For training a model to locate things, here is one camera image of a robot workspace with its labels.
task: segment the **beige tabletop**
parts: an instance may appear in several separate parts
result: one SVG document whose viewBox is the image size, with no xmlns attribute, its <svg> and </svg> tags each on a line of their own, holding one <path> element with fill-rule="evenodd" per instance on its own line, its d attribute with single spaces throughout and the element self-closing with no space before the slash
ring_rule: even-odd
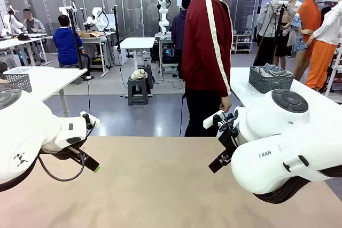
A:
<svg viewBox="0 0 342 228">
<path fill-rule="evenodd" d="M 62 183 L 39 163 L 0 193 L 0 227 L 282 228 L 341 227 L 341 202 L 325 183 L 310 183 L 272 205 L 244 191 L 230 167 L 211 173 L 223 150 L 216 138 L 90 137 L 85 151 L 101 164 Z M 43 156 L 66 178 L 80 167 Z"/>
</svg>

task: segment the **stool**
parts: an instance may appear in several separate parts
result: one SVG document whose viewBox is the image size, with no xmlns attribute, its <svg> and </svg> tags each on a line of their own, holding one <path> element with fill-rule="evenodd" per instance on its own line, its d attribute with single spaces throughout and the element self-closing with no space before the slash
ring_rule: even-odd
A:
<svg viewBox="0 0 342 228">
<path fill-rule="evenodd" d="M 134 101 L 142 101 L 144 105 L 149 103 L 149 95 L 147 94 L 146 80 L 144 78 L 140 80 L 128 78 L 128 105 L 133 105 Z"/>
<path fill-rule="evenodd" d="M 71 65 L 59 64 L 59 68 L 61 68 L 61 69 L 78 69 L 79 65 L 78 64 L 71 64 Z M 72 83 L 75 83 L 76 85 L 80 85 L 82 83 L 82 80 L 83 79 L 81 77 L 78 77 Z"/>
<path fill-rule="evenodd" d="M 152 76 L 151 65 L 147 65 L 147 67 L 145 67 L 144 65 L 138 65 L 138 69 L 143 69 L 147 73 L 147 81 L 150 85 L 150 89 L 152 89 L 154 81 Z"/>
</svg>

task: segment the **gray basket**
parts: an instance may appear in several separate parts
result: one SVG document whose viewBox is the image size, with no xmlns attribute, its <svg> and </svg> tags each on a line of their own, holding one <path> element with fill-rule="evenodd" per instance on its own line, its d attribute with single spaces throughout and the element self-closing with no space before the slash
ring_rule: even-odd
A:
<svg viewBox="0 0 342 228">
<path fill-rule="evenodd" d="M 20 89 L 29 93 L 32 92 L 30 78 L 27 74 L 0 74 L 0 78 L 8 81 L 8 83 L 0 83 L 0 92 L 9 89 Z"/>
<path fill-rule="evenodd" d="M 275 89 L 290 89 L 293 77 L 263 77 L 251 67 L 249 83 L 260 93 L 267 93 Z"/>
</svg>

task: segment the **red jacket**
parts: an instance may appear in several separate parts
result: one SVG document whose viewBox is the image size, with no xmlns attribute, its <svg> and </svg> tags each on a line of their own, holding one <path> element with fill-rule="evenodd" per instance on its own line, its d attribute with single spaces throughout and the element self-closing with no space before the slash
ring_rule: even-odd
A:
<svg viewBox="0 0 342 228">
<path fill-rule="evenodd" d="M 230 95 L 233 28 L 220 0 L 192 0 L 186 14 L 182 73 L 189 89 Z"/>
</svg>

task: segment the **gray cloth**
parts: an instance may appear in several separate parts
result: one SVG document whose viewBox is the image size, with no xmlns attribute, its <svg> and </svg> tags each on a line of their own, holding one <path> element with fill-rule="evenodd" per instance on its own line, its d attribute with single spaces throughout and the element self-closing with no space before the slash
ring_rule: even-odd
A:
<svg viewBox="0 0 342 228">
<path fill-rule="evenodd" d="M 28 32 L 27 22 L 29 22 L 29 20 L 24 20 L 24 33 L 33 33 L 33 32 Z M 36 18 L 33 18 L 33 27 L 38 30 L 37 33 L 46 33 L 46 29 L 43 26 L 43 24 L 41 23 L 41 21 L 39 21 Z"/>
<path fill-rule="evenodd" d="M 27 28 L 27 33 L 34 33 L 32 31 L 32 28 L 34 28 L 34 20 L 32 20 L 32 21 L 27 20 L 26 21 L 26 28 Z"/>
<path fill-rule="evenodd" d="M 257 67 L 256 71 L 263 77 L 294 77 L 292 72 L 280 69 L 273 64 L 265 64 L 263 67 Z"/>
<path fill-rule="evenodd" d="M 275 37 L 281 10 L 280 1 L 282 0 L 272 0 L 262 6 L 256 26 L 256 31 L 260 36 Z M 285 8 L 287 8 L 287 13 L 291 17 L 295 16 L 296 11 L 290 3 L 286 3 Z"/>
</svg>

